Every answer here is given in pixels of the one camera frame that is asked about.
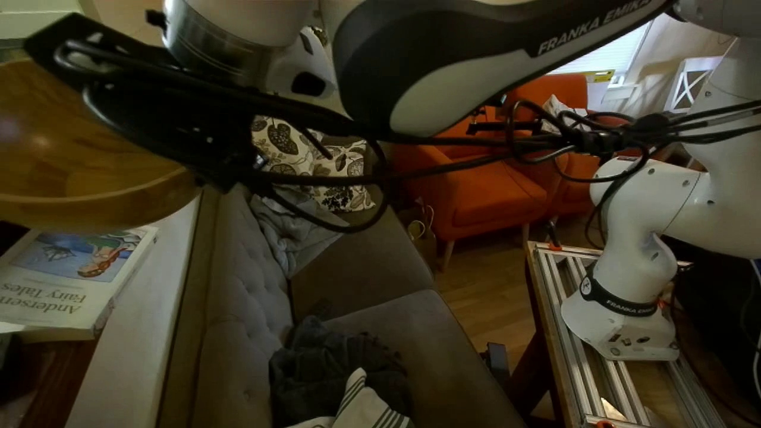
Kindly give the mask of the aluminium rail robot base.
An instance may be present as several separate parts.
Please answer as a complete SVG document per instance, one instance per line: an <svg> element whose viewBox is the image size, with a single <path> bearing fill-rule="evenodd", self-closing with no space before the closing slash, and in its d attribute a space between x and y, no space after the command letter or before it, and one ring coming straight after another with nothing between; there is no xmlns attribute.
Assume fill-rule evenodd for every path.
<svg viewBox="0 0 761 428"><path fill-rule="evenodd" d="M525 245L535 339L544 345L556 413L566 428L728 428L684 359L609 362L560 321L560 301L585 279L596 249Z"/></svg>

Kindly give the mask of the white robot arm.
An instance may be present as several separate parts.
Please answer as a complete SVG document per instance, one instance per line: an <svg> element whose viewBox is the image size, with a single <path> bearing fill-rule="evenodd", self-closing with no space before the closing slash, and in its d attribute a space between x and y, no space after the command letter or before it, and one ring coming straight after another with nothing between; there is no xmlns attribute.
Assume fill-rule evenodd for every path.
<svg viewBox="0 0 761 428"><path fill-rule="evenodd" d="M235 141L182 138L179 119L223 109L424 141L664 11L735 40L696 107L614 131L560 119L556 138L602 158L593 197L609 225L560 307L566 327L607 359L670 362L675 327L657 304L675 273L667 245L732 257L761 245L761 0L168 0L156 47L82 15L48 24L23 47L130 143L230 187L270 177Z"/></svg>

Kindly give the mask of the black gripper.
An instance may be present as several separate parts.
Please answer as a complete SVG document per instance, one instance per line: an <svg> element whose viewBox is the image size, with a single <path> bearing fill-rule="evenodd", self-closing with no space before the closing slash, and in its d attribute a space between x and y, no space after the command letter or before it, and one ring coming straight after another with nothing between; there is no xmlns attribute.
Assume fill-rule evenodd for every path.
<svg viewBox="0 0 761 428"><path fill-rule="evenodd" d="M217 187L277 183L256 164L256 116L329 136L357 132L357 123L337 112L198 75L167 50L75 11L31 32L23 50L74 88L101 123Z"/></svg>

